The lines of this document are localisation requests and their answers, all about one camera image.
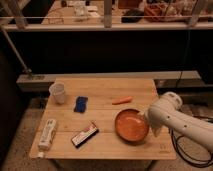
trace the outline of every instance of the tiled floor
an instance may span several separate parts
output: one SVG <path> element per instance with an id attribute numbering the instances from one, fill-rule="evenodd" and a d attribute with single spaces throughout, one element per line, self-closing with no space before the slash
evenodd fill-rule
<path id="1" fill-rule="evenodd" d="M 188 114 L 210 115 L 213 110 L 205 106 L 184 105 L 183 111 Z M 45 159 L 30 159 L 29 150 L 35 135 L 35 130 L 41 119 L 43 109 L 29 107 L 19 125 L 10 151 L 2 167 L 3 171 L 56 171 L 53 163 Z M 205 159 L 207 153 L 198 145 L 189 140 L 184 140 L 184 147 L 195 157 Z M 59 161 L 61 166 L 70 171 L 142 171 L 148 167 L 150 161 L 108 161 L 108 160 L 65 160 Z M 178 155 L 173 161 L 157 161 L 151 171 L 213 171 L 213 166 L 198 169 L 189 166 Z"/>

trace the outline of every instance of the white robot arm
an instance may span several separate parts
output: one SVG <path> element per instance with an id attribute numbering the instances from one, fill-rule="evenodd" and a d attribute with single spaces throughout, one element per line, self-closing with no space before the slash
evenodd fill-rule
<path id="1" fill-rule="evenodd" d="M 145 119 L 153 130 L 159 130 L 165 125 L 212 152 L 213 124 L 179 112 L 181 105 L 182 100 L 177 94 L 167 92 L 150 105 Z"/>

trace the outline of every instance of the metal bar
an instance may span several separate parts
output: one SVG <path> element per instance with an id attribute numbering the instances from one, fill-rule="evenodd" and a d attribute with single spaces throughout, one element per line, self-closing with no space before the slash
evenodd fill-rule
<path id="1" fill-rule="evenodd" d="M 144 24 L 113 24 L 111 28 L 105 28 L 102 24 L 97 25 L 42 25 L 29 24 L 24 30 L 19 30 L 15 24 L 4 25 L 8 32 L 40 32 L 40 31 L 133 31 L 133 30 L 188 30 L 185 23 L 144 23 Z M 191 30 L 212 30 L 213 22 L 197 23 L 190 27 Z"/>
<path id="2" fill-rule="evenodd" d="M 201 11 L 203 10 L 205 4 L 206 4 L 206 0 L 197 0 L 192 11 L 192 17 L 190 18 L 188 23 L 189 27 L 195 26 L 197 24 L 199 15 Z"/>
<path id="3" fill-rule="evenodd" d="M 16 49 L 15 45 L 13 44 L 12 40 L 10 39 L 8 33 L 6 32 L 6 30 L 4 29 L 4 26 L 1 26 L 1 30 L 2 33 L 4 34 L 5 38 L 7 39 L 8 43 L 10 44 L 13 52 L 15 53 L 16 57 L 18 58 L 19 62 L 21 63 L 23 69 L 24 69 L 24 73 L 28 74 L 28 76 L 31 76 L 32 71 L 31 69 L 29 69 L 27 67 L 27 65 L 25 64 L 24 60 L 22 59 L 20 53 L 18 52 L 18 50 Z"/>
<path id="4" fill-rule="evenodd" d="M 112 26 L 112 0 L 104 0 L 104 26 L 105 28 Z"/>
<path id="5" fill-rule="evenodd" d="M 21 9 L 19 8 L 19 4 L 17 2 L 17 0 L 8 0 L 8 7 L 10 8 L 14 18 L 15 18 L 15 22 L 17 24 L 17 27 L 19 29 L 24 29 L 28 23 L 26 18 L 23 16 Z"/>

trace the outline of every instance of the small package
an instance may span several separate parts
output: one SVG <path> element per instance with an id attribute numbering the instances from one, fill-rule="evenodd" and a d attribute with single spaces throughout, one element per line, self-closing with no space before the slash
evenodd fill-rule
<path id="1" fill-rule="evenodd" d="M 89 125 L 84 130 L 82 130 L 79 134 L 74 136 L 71 139 L 71 141 L 75 145 L 75 147 L 78 148 L 98 132 L 99 130 L 97 126 L 92 122 L 91 125 Z"/>

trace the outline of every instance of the wooden table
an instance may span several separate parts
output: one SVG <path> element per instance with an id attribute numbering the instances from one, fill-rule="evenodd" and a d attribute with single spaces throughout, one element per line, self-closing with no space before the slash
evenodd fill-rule
<path id="1" fill-rule="evenodd" d="M 31 158 L 37 157 L 38 140 L 46 120 L 55 118 L 59 125 L 51 149 L 45 154 L 48 159 L 175 159 L 171 138 L 165 127 L 157 138 L 149 131 L 146 139 L 137 145 L 125 142 L 115 133 L 114 119 L 121 110 L 134 108 L 143 112 L 158 98 L 153 80 L 58 78 L 56 82 L 64 83 L 67 101 L 58 105 L 49 97 L 30 150 Z M 89 99 L 83 114 L 73 111 L 78 96 L 87 96 Z M 133 96 L 133 101 L 121 105 L 111 104 L 113 99 L 123 96 Z M 91 121 L 100 132 L 76 149 L 71 138 L 90 125 Z"/>
<path id="2" fill-rule="evenodd" d="M 86 25 L 86 24 L 103 24 L 104 17 L 104 1 L 95 0 L 90 1 L 90 5 L 97 6 L 97 13 L 100 18 L 88 15 L 88 19 L 83 21 L 76 21 L 76 16 L 73 7 L 61 7 L 61 1 L 55 1 L 51 6 L 48 14 L 45 16 L 41 24 L 69 24 L 69 25 Z M 118 1 L 112 5 L 112 24 L 120 24 L 122 15 L 128 9 L 119 9 Z M 141 19 L 138 23 L 147 23 L 145 19 Z"/>

